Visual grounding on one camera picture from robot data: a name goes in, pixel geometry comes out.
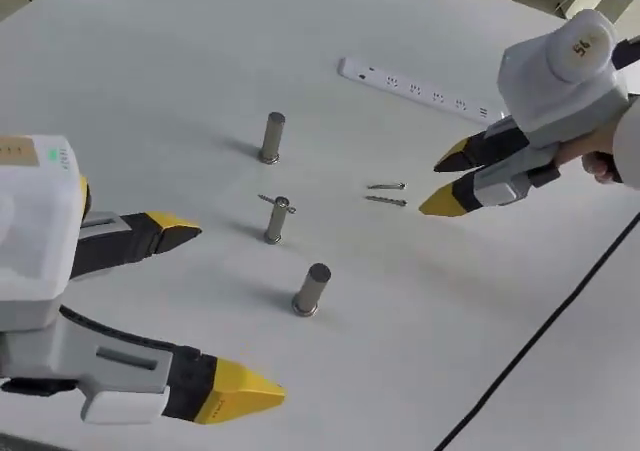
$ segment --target silver peg on table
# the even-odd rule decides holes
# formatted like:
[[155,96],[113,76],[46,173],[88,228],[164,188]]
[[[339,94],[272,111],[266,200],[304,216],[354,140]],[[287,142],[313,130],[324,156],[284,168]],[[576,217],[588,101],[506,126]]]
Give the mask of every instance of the silver peg on table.
[[258,153],[258,158],[264,164],[275,164],[280,160],[279,148],[284,122],[285,117],[282,113],[273,112],[269,114],[262,148]]
[[264,240],[268,244],[276,244],[282,239],[282,227],[284,226],[284,218],[287,216],[289,204],[289,200],[284,196],[278,196],[274,200],[269,226],[264,232]]
[[316,263],[311,266],[300,291],[291,301],[293,312],[305,318],[316,314],[320,295],[330,279],[331,270],[327,265]]

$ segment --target yellow fingertip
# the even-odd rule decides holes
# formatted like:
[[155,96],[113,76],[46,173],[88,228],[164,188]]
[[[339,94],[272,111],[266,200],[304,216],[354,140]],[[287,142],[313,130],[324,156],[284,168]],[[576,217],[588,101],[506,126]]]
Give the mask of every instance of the yellow fingertip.
[[264,411],[283,403],[284,388],[241,364],[218,358],[213,390],[194,422],[215,424]]
[[464,147],[467,145],[468,142],[469,142],[469,138],[464,138],[464,139],[458,141],[456,144],[454,144],[451,147],[451,149],[449,151],[447,151],[445,153],[444,156],[442,156],[440,158],[440,160],[438,161],[436,166],[441,164],[445,159],[449,158],[450,156],[453,156],[454,154],[457,154],[457,153],[461,153],[464,150]]
[[162,229],[174,228],[176,226],[181,226],[184,228],[200,228],[196,223],[191,221],[187,221],[186,219],[182,219],[177,217],[171,213],[161,213],[159,211],[150,211],[146,213],[151,219],[153,219],[156,223],[160,225]]
[[467,210],[453,196],[453,183],[443,186],[420,205],[420,212],[429,216],[464,216]]

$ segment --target label sticker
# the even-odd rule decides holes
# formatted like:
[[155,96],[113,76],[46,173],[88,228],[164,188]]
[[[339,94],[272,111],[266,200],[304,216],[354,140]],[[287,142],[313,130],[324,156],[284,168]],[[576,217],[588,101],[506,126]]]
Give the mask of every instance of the label sticker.
[[0,136],[0,165],[39,166],[33,140],[24,136]]

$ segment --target power strip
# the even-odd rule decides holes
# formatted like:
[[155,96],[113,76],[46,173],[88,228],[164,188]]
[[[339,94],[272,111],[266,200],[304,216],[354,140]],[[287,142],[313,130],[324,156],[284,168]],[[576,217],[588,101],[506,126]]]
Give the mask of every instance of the power strip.
[[352,81],[457,114],[476,123],[489,125],[506,116],[502,111],[468,100],[459,94],[445,92],[433,84],[421,83],[375,66],[368,66],[353,58],[342,58],[338,73]]

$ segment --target white tabletop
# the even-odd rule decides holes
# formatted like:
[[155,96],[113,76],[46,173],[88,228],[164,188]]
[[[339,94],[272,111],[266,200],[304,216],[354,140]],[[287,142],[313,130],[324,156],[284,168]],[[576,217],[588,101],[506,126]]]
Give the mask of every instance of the white tabletop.
[[[341,78],[357,56],[500,106],[505,46],[555,18],[507,0],[37,0],[0,25],[0,123],[69,137],[94,209],[164,210],[204,234],[72,284],[66,302],[123,330],[237,360],[285,386],[220,426],[96,427],[82,396],[2,395],[0,428],[73,449],[432,449],[638,207],[578,165],[526,201],[460,219],[417,207],[473,123]],[[267,114],[282,160],[255,159]],[[362,199],[405,181],[401,209]],[[278,246],[270,206],[298,208]],[[632,236],[455,450],[635,449],[640,296]],[[308,267],[318,314],[288,303]]]

